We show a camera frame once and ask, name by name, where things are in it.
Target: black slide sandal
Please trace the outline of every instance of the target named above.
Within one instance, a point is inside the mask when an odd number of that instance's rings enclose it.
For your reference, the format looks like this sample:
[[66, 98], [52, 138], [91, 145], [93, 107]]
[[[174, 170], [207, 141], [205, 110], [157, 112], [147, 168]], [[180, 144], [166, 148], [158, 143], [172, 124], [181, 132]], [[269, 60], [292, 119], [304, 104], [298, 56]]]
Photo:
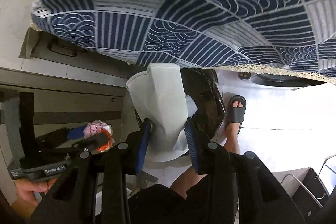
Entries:
[[[243, 107], [233, 107], [233, 103], [237, 101], [238, 103], [242, 103]], [[246, 111], [246, 99], [243, 96], [240, 95], [234, 95], [230, 98], [228, 107], [227, 107], [227, 125], [229, 125], [230, 122], [240, 123], [239, 130], [242, 127], [242, 122], [244, 121], [244, 115]]]

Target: metal rod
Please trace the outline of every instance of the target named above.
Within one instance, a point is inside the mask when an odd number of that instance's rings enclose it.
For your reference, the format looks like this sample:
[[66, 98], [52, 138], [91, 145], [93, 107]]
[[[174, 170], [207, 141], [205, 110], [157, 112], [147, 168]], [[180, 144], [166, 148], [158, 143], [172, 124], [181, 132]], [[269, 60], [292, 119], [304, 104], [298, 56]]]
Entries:
[[285, 175], [285, 177], [283, 178], [283, 180], [281, 181], [280, 184], [282, 184], [285, 180], [286, 177], [288, 177], [289, 175], [291, 175], [298, 183], [300, 183], [300, 185], [303, 187], [303, 189], [305, 189], [307, 191], [307, 193], [314, 199], [314, 201], [317, 203], [317, 205], [319, 205], [320, 208], [322, 208], [322, 204], [317, 200], [317, 198], [309, 191], [309, 189], [294, 175], [292, 174], [287, 174]]

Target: patterned tablecloth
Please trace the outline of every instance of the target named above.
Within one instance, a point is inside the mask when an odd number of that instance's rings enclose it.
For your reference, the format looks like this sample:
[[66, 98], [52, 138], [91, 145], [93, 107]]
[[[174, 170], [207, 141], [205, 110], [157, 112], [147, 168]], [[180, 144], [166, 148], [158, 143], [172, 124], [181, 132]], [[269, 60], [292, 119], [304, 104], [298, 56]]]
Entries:
[[336, 83], [336, 0], [35, 0], [31, 16], [44, 31], [142, 66]]

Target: person's leg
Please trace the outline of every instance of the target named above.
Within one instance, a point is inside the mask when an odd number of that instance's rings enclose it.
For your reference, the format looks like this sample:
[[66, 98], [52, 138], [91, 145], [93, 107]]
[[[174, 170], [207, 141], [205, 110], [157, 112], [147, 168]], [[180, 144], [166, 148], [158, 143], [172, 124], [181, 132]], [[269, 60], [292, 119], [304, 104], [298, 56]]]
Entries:
[[[235, 101], [232, 104], [233, 107], [243, 107], [241, 103]], [[227, 152], [232, 152], [239, 154], [239, 145], [238, 145], [238, 130], [239, 123], [229, 123], [225, 130], [226, 143], [223, 147]], [[181, 195], [184, 199], [187, 199], [187, 190], [199, 183], [199, 181], [206, 175], [198, 175], [195, 172], [194, 167], [190, 167], [184, 173], [182, 173], [170, 186], [170, 189], [174, 190], [176, 193]]]

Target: bolt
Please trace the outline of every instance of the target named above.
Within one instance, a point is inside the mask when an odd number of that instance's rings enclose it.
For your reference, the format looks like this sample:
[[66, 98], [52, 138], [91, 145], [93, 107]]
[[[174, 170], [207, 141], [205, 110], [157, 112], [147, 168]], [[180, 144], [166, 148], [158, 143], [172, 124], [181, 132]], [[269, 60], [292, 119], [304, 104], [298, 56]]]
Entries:
[[245, 156], [246, 156], [246, 158], [249, 158], [249, 159], [254, 159], [254, 157], [255, 157], [255, 153], [253, 153], [253, 152], [251, 152], [251, 151], [247, 151], [247, 152], [245, 152], [245, 154], [244, 154]]
[[125, 150], [125, 149], [128, 148], [128, 144], [127, 144], [127, 143], [119, 143], [119, 144], [118, 144], [118, 148], [119, 148], [120, 150]]
[[80, 153], [80, 157], [82, 159], [86, 159], [88, 156], [90, 155], [90, 153], [88, 151], [83, 151], [82, 153]]
[[218, 147], [218, 145], [215, 142], [209, 142], [208, 143], [208, 148], [210, 148], [210, 149], [216, 149], [217, 147]]

